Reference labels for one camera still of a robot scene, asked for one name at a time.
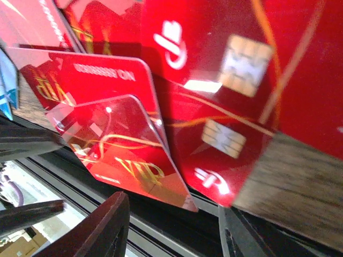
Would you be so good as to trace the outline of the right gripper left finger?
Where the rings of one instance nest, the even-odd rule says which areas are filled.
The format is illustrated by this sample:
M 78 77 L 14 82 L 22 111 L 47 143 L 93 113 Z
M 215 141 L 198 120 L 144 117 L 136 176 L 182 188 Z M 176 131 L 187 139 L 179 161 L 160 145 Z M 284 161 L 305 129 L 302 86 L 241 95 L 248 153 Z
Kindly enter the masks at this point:
M 125 256 L 129 197 L 116 192 L 77 226 L 35 256 Z

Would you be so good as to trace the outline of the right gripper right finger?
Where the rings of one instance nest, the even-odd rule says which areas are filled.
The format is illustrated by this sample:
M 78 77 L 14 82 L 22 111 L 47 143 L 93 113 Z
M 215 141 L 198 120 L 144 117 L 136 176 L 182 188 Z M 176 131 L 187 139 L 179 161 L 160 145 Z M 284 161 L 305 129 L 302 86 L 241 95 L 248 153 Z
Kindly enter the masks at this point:
M 268 249 L 251 223 L 238 210 L 218 207 L 223 256 L 268 256 Z

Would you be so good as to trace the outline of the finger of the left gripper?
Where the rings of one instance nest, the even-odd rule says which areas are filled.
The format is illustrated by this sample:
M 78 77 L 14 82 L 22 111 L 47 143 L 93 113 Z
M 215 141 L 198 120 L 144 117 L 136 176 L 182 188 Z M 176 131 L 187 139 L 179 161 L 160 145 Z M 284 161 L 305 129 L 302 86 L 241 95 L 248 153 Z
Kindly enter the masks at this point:
M 53 200 L 1 210 L 1 237 L 54 217 L 64 209 L 64 200 Z

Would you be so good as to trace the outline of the red VIP card front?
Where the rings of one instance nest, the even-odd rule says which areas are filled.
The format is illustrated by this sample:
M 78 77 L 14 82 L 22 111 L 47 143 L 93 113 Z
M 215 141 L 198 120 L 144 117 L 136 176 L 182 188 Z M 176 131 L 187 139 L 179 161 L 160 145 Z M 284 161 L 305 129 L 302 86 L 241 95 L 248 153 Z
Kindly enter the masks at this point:
M 173 160 L 132 95 L 58 104 L 46 113 L 64 141 L 97 180 L 196 212 Z

